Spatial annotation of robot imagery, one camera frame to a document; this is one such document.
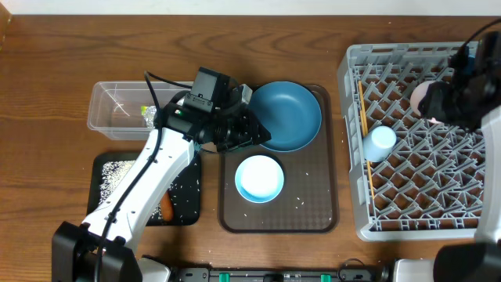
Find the dark blue plate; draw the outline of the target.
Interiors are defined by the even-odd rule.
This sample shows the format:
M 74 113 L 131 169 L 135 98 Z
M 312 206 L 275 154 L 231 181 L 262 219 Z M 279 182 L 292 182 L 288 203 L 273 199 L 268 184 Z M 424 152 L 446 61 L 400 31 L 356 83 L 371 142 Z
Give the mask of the dark blue plate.
M 312 92 L 290 81 L 274 81 L 257 89 L 250 109 L 271 134 L 262 146 L 276 152 L 307 146 L 318 134 L 323 119 Z

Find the light blue bowl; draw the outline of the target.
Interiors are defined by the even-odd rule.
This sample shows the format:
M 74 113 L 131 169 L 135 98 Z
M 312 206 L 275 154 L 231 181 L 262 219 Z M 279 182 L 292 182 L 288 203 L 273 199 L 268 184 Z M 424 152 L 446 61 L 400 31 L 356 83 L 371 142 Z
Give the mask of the light blue bowl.
M 264 204 L 281 193 L 285 173 L 275 159 L 254 155 L 238 165 L 234 181 L 241 197 L 252 203 Z

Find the pink cup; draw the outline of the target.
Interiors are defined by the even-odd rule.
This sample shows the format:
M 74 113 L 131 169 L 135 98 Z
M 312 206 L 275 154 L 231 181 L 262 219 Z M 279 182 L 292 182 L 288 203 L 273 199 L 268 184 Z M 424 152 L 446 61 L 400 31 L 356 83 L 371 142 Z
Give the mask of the pink cup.
M 410 98 L 413 112 L 429 122 L 444 123 L 445 112 L 442 104 L 447 88 L 447 84 L 441 81 L 425 81 L 419 84 Z

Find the foil snack wrapper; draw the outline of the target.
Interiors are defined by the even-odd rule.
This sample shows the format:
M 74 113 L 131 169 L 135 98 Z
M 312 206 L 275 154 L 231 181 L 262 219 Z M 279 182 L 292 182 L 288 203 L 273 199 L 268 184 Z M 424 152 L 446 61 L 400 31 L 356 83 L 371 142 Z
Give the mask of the foil snack wrapper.
M 141 106 L 141 115 L 147 128 L 155 128 L 155 117 L 157 108 L 155 106 Z

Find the wooden chopstick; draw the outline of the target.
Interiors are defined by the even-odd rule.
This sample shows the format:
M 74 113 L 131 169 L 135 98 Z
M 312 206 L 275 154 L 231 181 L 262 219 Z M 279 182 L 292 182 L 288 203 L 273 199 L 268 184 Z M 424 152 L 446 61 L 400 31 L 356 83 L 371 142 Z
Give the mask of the wooden chopstick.
M 371 164 L 372 164 L 371 161 L 366 161 L 367 173 L 368 173 L 368 179 L 369 179 L 369 188 L 370 188 L 372 200 L 374 201 L 375 193 L 374 193 L 374 186 L 373 186 L 373 173 L 372 173 L 372 165 Z
M 361 118 L 361 126 L 362 126 L 362 134 L 365 137 L 368 134 L 368 127 L 367 127 L 367 118 L 366 118 L 366 108 L 365 108 L 365 100 L 363 96 L 363 88 L 362 88 L 362 82 L 358 81 L 358 89 L 359 89 L 359 99 L 360 99 L 360 118 Z

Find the orange carrot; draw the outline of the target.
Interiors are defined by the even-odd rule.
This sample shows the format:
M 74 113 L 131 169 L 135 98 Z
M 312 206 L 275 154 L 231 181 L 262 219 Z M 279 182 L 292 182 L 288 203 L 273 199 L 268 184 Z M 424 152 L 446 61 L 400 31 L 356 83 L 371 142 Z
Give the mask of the orange carrot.
M 166 192 L 160 199 L 161 216 L 165 222 L 170 222 L 174 217 L 173 204 L 169 193 Z

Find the light blue cup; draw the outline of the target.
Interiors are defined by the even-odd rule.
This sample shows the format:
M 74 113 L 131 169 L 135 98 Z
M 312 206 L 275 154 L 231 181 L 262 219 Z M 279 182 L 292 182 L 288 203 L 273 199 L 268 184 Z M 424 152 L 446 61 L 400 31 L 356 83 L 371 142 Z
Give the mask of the light blue cup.
M 382 162 L 393 151 L 397 136 L 384 125 L 376 127 L 362 141 L 363 156 L 367 161 Z

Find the white rice pile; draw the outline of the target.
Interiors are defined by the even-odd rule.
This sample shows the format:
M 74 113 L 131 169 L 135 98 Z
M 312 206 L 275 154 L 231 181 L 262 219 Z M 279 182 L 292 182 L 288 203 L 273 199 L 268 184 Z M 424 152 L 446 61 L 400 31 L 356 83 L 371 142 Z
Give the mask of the white rice pile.
M 110 196 L 134 163 L 134 160 L 107 161 L 100 165 L 101 172 L 94 174 L 92 177 L 88 213 L 95 210 Z M 160 204 L 158 204 L 150 216 L 148 226 L 191 225 L 198 220 L 198 213 L 200 212 L 200 169 L 200 160 L 196 158 L 168 187 L 167 192 L 174 210 L 173 219 L 170 222 L 165 222 L 161 216 Z

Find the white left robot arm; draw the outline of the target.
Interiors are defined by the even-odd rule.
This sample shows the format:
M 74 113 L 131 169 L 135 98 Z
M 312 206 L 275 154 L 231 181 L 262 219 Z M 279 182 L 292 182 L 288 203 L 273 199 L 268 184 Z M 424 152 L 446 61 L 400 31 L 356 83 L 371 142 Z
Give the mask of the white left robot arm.
M 155 99 L 155 128 L 125 177 L 81 225 L 63 222 L 54 233 L 52 280 L 167 281 L 165 264 L 135 257 L 146 224 L 202 145 L 225 153 L 270 140 L 249 108 L 252 94 L 249 86 L 201 67 L 164 107 Z

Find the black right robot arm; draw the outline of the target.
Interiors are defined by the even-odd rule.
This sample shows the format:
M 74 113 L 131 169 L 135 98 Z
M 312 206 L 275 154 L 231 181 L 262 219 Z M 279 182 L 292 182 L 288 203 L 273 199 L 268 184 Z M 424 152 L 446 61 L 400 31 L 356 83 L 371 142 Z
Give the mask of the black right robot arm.
M 500 33 L 467 43 L 449 60 L 449 82 L 420 83 L 411 95 L 413 112 L 429 121 L 481 130 L 485 143 L 484 192 L 474 242 L 441 248 L 434 259 L 435 281 L 500 279 Z

